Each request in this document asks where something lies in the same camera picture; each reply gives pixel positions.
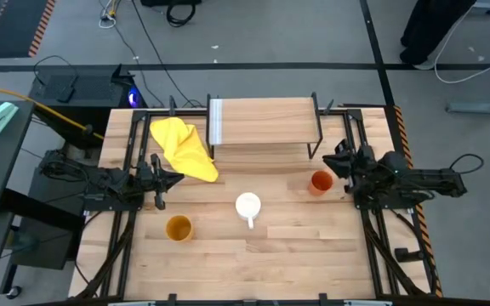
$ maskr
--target blue light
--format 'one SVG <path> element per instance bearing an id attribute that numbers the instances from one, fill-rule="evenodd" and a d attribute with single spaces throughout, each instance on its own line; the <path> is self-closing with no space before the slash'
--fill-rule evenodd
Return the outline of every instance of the blue light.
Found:
<path id="1" fill-rule="evenodd" d="M 128 92 L 128 103 L 132 108 L 138 108 L 141 105 L 141 96 L 135 86 L 131 87 Z"/>

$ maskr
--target orange cup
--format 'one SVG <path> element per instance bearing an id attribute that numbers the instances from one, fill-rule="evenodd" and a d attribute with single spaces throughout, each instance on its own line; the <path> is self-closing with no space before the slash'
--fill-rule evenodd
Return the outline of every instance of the orange cup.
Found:
<path id="1" fill-rule="evenodd" d="M 174 216 L 166 224 L 166 235 L 172 241 L 188 241 L 194 235 L 194 228 L 187 217 Z"/>
<path id="2" fill-rule="evenodd" d="M 307 189 L 313 196 L 321 196 L 332 187 L 332 183 L 332 175 L 326 171 L 317 171 L 313 173 Z"/>

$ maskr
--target white mug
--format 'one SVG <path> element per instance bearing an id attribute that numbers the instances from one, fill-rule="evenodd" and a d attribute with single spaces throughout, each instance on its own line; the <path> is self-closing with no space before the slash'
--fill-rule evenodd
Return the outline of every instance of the white mug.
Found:
<path id="1" fill-rule="evenodd" d="M 248 221 L 251 230 L 254 228 L 253 220 L 259 215 L 261 207 L 260 199 L 252 192 L 245 192 L 237 197 L 237 214 Z"/>

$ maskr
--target white cable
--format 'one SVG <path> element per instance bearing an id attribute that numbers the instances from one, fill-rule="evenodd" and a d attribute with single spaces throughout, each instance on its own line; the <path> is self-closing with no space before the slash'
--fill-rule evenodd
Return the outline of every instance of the white cable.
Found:
<path id="1" fill-rule="evenodd" d="M 468 10 L 466 11 L 466 13 L 459 19 L 459 21 L 457 21 L 457 23 L 455 24 L 455 26 L 453 27 L 453 29 L 451 29 L 451 31 L 449 32 L 449 35 L 447 35 L 447 39 L 446 41 L 443 43 L 443 46 L 442 46 L 442 49 L 440 50 L 440 53 L 436 56 L 436 59 L 434 60 L 434 72 L 436 74 L 436 77 L 438 78 L 438 80 L 446 83 L 446 84 L 456 84 L 456 83 L 460 83 L 460 82 L 466 82 L 468 80 L 470 80 L 471 78 L 474 78 L 474 77 L 477 77 L 477 76 L 480 76 L 482 75 L 483 73 L 487 72 L 487 71 L 490 71 L 490 67 L 487 68 L 486 70 L 484 71 L 479 71 L 471 76 L 467 76 L 465 77 L 464 79 L 460 79 L 460 80 L 454 80 L 454 81 L 448 81 L 448 80 L 444 80 L 442 79 L 442 77 L 438 74 L 438 69 L 437 69 L 437 66 L 438 66 L 438 60 L 440 59 L 440 56 L 442 55 L 443 53 L 443 50 L 445 50 L 446 46 L 447 46 L 447 43 L 449 42 L 449 40 L 451 39 L 451 36 L 453 35 L 453 33 L 455 32 L 455 30 L 457 29 L 457 27 L 459 27 L 460 23 L 462 22 L 462 20 L 466 17 L 466 15 L 474 8 L 474 6 L 471 6 L 470 8 L 468 8 Z"/>
<path id="2" fill-rule="evenodd" d="M 109 4 L 111 4 L 112 1 L 114 1 L 114 0 L 109 0 L 107 2 L 107 4 L 105 5 L 105 7 L 103 7 L 103 9 L 101 10 L 100 22 L 98 23 L 98 26 L 102 29 L 111 29 L 113 26 L 117 25 L 117 20 L 112 18 L 107 13 L 107 9 L 109 8 Z M 102 25 L 101 22 L 103 21 L 103 18 L 107 18 L 111 22 L 111 24 L 109 26 L 108 25 Z"/>

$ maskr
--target cup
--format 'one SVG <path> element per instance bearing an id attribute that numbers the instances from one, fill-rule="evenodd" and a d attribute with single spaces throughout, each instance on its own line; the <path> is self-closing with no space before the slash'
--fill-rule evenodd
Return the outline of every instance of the cup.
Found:
<path id="1" fill-rule="evenodd" d="M 172 241 L 188 241 L 194 235 L 194 228 L 187 217 L 173 216 L 166 224 L 166 235 Z"/>
<path id="2" fill-rule="evenodd" d="M 333 184 L 332 175 L 326 171 L 317 171 L 311 177 L 308 190 L 313 196 L 322 196 Z"/>
<path id="3" fill-rule="evenodd" d="M 259 215 L 261 207 L 260 199 L 252 192 L 245 192 L 237 197 L 237 214 L 243 220 L 247 220 L 250 230 L 254 228 L 253 220 Z"/>

